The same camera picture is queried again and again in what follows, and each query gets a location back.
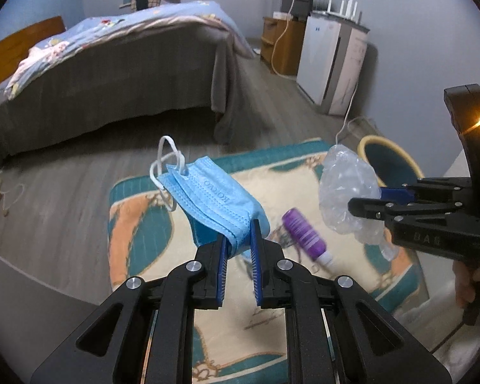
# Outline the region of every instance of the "yellow rim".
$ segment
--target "yellow rim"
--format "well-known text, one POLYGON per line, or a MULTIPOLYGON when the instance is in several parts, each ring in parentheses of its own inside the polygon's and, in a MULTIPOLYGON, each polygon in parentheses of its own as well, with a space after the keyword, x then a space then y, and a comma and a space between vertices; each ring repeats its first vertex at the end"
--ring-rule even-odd
MULTIPOLYGON (((425 175, 420 169, 420 166, 412 159, 412 157, 407 153, 402 147, 400 147, 398 144, 392 142, 390 139, 387 139, 385 137, 380 137, 380 136, 366 136, 364 137, 360 143, 359 146, 357 146, 357 154, 361 159, 363 159, 365 162, 369 163, 368 158, 366 157, 366 150, 365 147, 367 144, 380 144, 381 146, 387 147, 388 149, 394 151, 396 154, 398 154, 400 157, 402 157, 403 160, 411 167, 412 171, 416 175, 417 178, 424 178, 425 175)), ((386 184, 380 179, 380 177, 377 175, 377 180, 379 182, 380 187, 387 187, 386 184)))

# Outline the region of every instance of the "carpet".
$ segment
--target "carpet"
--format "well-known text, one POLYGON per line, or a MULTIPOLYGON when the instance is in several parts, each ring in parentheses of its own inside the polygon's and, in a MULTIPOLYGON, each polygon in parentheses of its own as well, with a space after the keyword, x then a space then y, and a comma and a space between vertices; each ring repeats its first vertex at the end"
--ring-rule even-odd
MULTIPOLYGON (((312 140, 214 162, 260 201, 271 225, 269 239, 282 244, 287 258, 316 276, 352 276, 379 304, 394 312, 424 287, 421 268, 413 263, 411 251, 400 249, 397 258, 388 262, 377 246, 361 244, 353 235, 342 236, 325 226, 318 208, 318 183, 329 147, 312 140), (314 264, 285 232, 281 218, 292 207, 327 242, 334 262, 331 271, 314 264)), ((146 281, 164 277, 196 253, 185 214, 180 207, 173 213, 166 210, 148 176, 122 180, 113 187, 108 235, 114 289, 130 276, 146 281)), ((196 311, 192 366, 192 380, 207 384, 283 384, 288 380, 284 310, 256 306, 250 265, 242 256, 228 262, 223 307, 196 311)))

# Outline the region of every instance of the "purple bottle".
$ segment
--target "purple bottle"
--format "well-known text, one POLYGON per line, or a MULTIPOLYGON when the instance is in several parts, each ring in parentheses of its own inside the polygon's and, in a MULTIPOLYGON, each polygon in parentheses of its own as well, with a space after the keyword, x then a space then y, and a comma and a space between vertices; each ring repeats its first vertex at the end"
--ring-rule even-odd
POLYGON ((297 208, 292 208, 283 215, 283 225, 310 259, 323 267, 330 264, 332 256, 327 251, 325 241, 297 208))

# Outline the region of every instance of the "gray floor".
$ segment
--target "gray floor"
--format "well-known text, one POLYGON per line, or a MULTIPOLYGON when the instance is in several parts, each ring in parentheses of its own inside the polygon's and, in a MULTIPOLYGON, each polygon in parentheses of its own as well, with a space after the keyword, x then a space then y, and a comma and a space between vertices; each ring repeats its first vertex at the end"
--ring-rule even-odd
MULTIPOLYGON (((214 114, 195 108, 114 123, 10 159, 2 190, 24 183, 26 192, 8 216, 0 204, 0 255, 74 297, 100 303, 110 293, 109 190, 122 178, 147 174, 162 135, 172 136, 188 161, 313 137, 334 144, 342 119, 316 114, 295 82, 271 75, 258 59, 242 59, 241 69, 249 105, 228 146, 213 141, 214 114)), ((355 148, 358 138, 343 143, 355 148)))

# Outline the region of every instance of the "face mask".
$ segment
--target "face mask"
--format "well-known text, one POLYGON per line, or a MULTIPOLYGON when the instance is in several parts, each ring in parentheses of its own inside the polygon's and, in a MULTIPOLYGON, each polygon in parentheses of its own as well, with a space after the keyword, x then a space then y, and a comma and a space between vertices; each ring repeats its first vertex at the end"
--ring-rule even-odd
POLYGON ((231 258, 248 248, 244 242, 253 219, 260 221, 263 236, 270 232, 265 211, 249 192, 209 157, 186 165, 185 157, 168 136, 160 139, 158 159, 151 164, 149 176, 170 212, 176 209, 176 203, 184 210, 197 246, 215 241, 221 233, 231 245, 231 258), (165 141, 173 151, 162 157, 165 141), (167 172, 161 174, 162 164, 171 157, 176 157, 177 164, 167 165, 167 172))

